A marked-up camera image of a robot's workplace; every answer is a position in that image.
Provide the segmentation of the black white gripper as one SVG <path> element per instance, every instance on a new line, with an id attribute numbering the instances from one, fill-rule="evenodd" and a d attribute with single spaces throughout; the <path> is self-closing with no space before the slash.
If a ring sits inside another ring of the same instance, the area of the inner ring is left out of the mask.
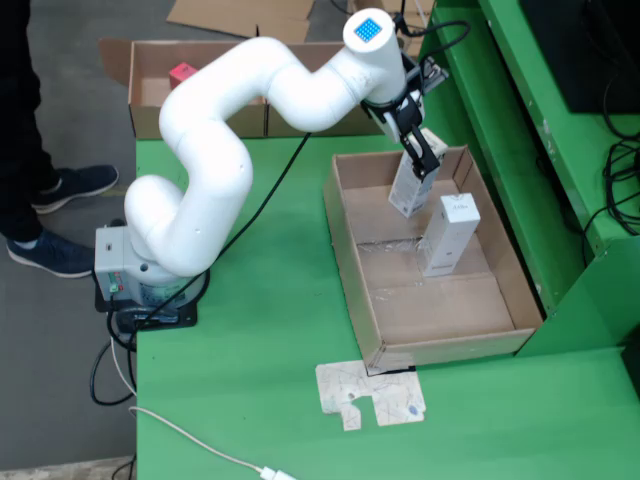
<path id="1" fill-rule="evenodd" d="M 394 143 L 402 144 L 420 180 L 440 166 L 440 161 L 419 129 L 425 117 L 420 90 L 407 91 L 402 98 L 385 105 L 363 100 L 362 109 Z"/>

